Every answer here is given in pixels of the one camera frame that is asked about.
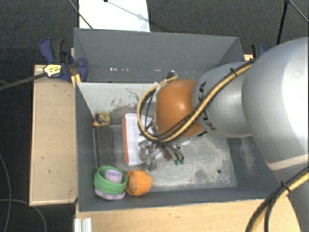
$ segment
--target white cardboard piece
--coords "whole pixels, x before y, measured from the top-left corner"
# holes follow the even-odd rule
[[[94,29],[150,32],[146,0],[79,0],[79,11]]]

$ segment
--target gray bin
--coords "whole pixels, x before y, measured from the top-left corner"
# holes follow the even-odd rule
[[[182,147],[184,165],[160,162],[150,172],[153,188],[146,195],[115,202],[97,197],[93,179],[99,166],[138,168],[123,162],[121,118],[135,112],[154,82],[170,70],[197,79],[211,68],[242,61],[243,52],[236,37],[75,29],[74,55],[89,66],[75,96],[80,212],[260,199],[277,187],[252,138],[203,135]],[[110,113],[112,124],[94,131],[93,114],[102,111]]]

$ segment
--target cable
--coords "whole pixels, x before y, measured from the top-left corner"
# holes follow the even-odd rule
[[[304,18],[305,21],[307,21],[309,23],[308,18],[306,18],[306,16],[300,11],[300,9],[293,3],[292,0],[290,0],[290,3],[292,4],[292,6],[297,10],[297,12]]]
[[[264,215],[267,212],[268,206],[273,203],[273,205],[279,201],[282,197],[286,196],[290,191],[293,191],[309,179],[309,167],[302,169],[292,178],[290,178],[285,183],[282,183],[277,190],[270,194],[262,204],[257,208],[252,217],[249,220],[249,223],[246,228],[246,232],[253,232],[256,230],[258,224],[263,219]]]
[[[86,19],[81,15],[81,13],[78,11],[78,9],[75,7],[75,5],[73,4],[73,2],[71,0],[68,0],[70,2],[70,4],[72,5],[73,9],[77,12],[77,14],[84,20],[84,22],[91,28],[93,29],[93,27],[86,21]]]
[[[170,79],[166,79],[159,83],[158,85],[152,87],[149,89],[140,99],[138,106],[137,106],[137,118],[138,118],[138,125],[141,133],[143,134],[144,137],[146,137],[148,140],[152,142],[159,142],[159,143],[168,143],[173,140],[178,139],[181,137],[182,134],[184,134],[196,121],[197,117],[203,112],[205,107],[211,102],[211,100],[217,95],[217,93],[224,88],[229,82],[231,82],[233,79],[235,79],[237,76],[240,74],[246,72],[251,66],[252,66],[253,60],[250,60],[243,65],[239,66],[237,69],[231,71],[227,76],[225,76],[221,81],[219,81],[205,96],[205,98],[201,101],[199,106],[195,108],[194,113],[191,116],[188,116],[184,119],[185,123],[181,125],[179,128],[177,128],[176,131],[174,131],[172,134],[164,137],[164,138],[159,138],[157,136],[153,136],[150,133],[148,133],[140,119],[140,111],[142,109],[142,104],[144,102],[144,99],[149,95],[150,92],[153,90],[156,90],[159,86],[164,85],[165,83],[168,83],[170,81],[173,81],[177,78],[177,76],[174,76]]]
[[[3,169],[4,169],[4,172],[5,172],[5,175],[6,175],[6,180],[8,182],[8,189],[9,189],[9,199],[8,199],[9,207],[8,207],[8,213],[7,213],[6,222],[5,222],[5,226],[4,226],[4,230],[3,230],[3,232],[6,232],[7,229],[8,229],[10,215],[11,215],[11,208],[12,208],[12,187],[11,187],[9,172],[8,172],[8,169],[7,169],[5,162],[2,158],[1,153],[0,153],[0,160],[1,160],[1,163],[3,165]]]
[[[277,45],[279,45],[280,41],[281,41],[283,24],[284,24],[284,20],[285,20],[285,14],[286,14],[286,10],[288,8],[289,3],[290,3],[290,0],[284,0],[284,6],[283,6],[282,15],[281,15],[281,22],[280,22],[279,32],[278,32],[278,36],[277,36]]]
[[[0,199],[0,202],[16,202],[16,203],[22,203],[22,204],[26,204],[28,205],[27,202],[19,200],[19,199]],[[35,206],[30,206],[31,208],[35,209],[36,212],[39,213],[39,215],[41,216],[43,223],[44,223],[44,232],[47,232],[47,225],[46,225],[46,220],[44,215],[42,214],[42,212]]]
[[[28,205],[28,203],[25,202],[25,201],[22,201],[22,200],[12,199],[11,180],[10,180],[8,169],[5,165],[5,162],[2,158],[1,153],[0,153],[0,161],[3,165],[3,169],[4,169],[4,172],[5,172],[5,175],[6,175],[6,179],[7,179],[7,182],[8,182],[8,189],[9,189],[9,198],[8,199],[0,199],[0,202],[9,202],[8,213],[7,213],[7,217],[6,217],[5,227],[4,227],[4,230],[3,230],[3,232],[6,232],[7,229],[8,229],[9,221],[10,221],[12,202],[23,203],[23,204],[26,204],[26,205]],[[44,223],[44,231],[47,232],[46,220],[45,220],[44,215],[42,214],[42,212],[37,207],[32,206],[31,208],[35,209],[39,213],[39,215],[41,216],[43,223]]]
[[[32,77],[28,77],[28,78],[25,78],[25,79],[22,79],[22,80],[13,82],[13,83],[8,83],[8,84],[5,84],[3,86],[0,86],[0,91],[5,90],[5,89],[10,88],[10,87],[15,87],[15,86],[20,85],[20,84],[32,82],[32,81],[38,80],[38,79],[43,78],[43,77],[46,77],[46,73],[41,73],[41,74],[38,74],[38,75],[35,75],[35,76],[32,76]]]

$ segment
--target metal bracket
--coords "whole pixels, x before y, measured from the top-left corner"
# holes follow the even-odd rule
[[[92,232],[92,218],[74,219],[74,232]]]

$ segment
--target blue clamp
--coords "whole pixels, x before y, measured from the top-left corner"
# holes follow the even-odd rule
[[[62,51],[62,39],[52,40],[47,38],[40,43],[40,52],[46,58],[48,64],[57,63],[61,65],[61,74],[55,76],[67,82],[71,81],[73,74],[70,69],[74,69],[74,73],[81,76],[81,81],[85,82],[88,75],[88,65],[85,58],[80,58],[77,63],[74,63],[73,56],[67,52]]]

